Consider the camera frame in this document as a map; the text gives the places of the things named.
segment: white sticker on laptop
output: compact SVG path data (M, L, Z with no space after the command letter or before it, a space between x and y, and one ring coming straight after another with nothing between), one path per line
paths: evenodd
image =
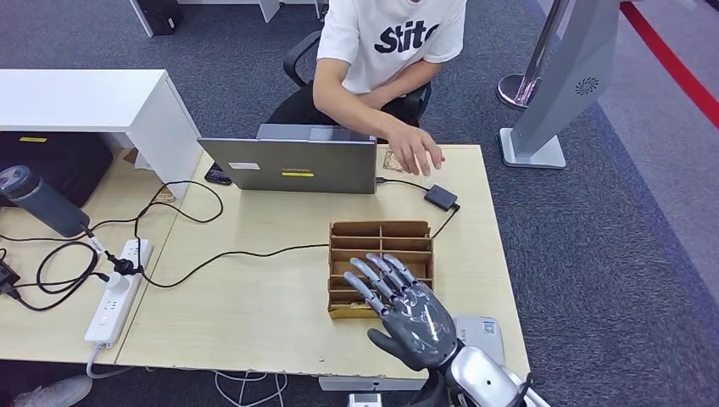
M228 163L233 170L259 170L257 163Z

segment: stanchion post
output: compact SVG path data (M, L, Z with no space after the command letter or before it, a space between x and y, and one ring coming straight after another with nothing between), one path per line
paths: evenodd
M539 78L539 71L542 69L544 58L547 55L549 42L552 41L552 37L556 34L568 5L569 0L555 0L552 3L552 8L549 10L544 28L539 34L537 46L534 48L532 58L529 60L529 65L524 75L507 75L499 81L497 96L507 106L524 110L532 101L534 93L537 91L539 84L542 83L542 79Z
M566 166L556 134L609 86L622 1L575 3L541 89L515 127L499 131L505 164L554 169Z

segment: black bag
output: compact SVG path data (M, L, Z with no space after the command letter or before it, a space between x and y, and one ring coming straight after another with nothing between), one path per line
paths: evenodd
M112 164L113 154L96 133L0 131L0 171L26 165L82 207ZM15 206L0 195L0 207Z

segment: robotic arm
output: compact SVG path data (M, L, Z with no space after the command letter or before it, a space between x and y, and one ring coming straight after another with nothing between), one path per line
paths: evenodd
M401 261L391 254L367 254L367 260L352 259L351 263L390 306L353 273L345 273L344 278L362 294L389 333L388 337L370 329L368 337L410 369L429 371L411 407L450 406L448 394L453 393L460 402L477 407L549 407L529 383L497 365L481 349L465 346L457 338L449 312Z

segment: black charger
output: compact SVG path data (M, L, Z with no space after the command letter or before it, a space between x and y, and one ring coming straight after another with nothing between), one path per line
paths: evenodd
M19 280L20 276L7 263L0 260L0 295L11 291Z
M435 185L429 188L425 194L425 200L447 212L456 206L457 196L439 185Z

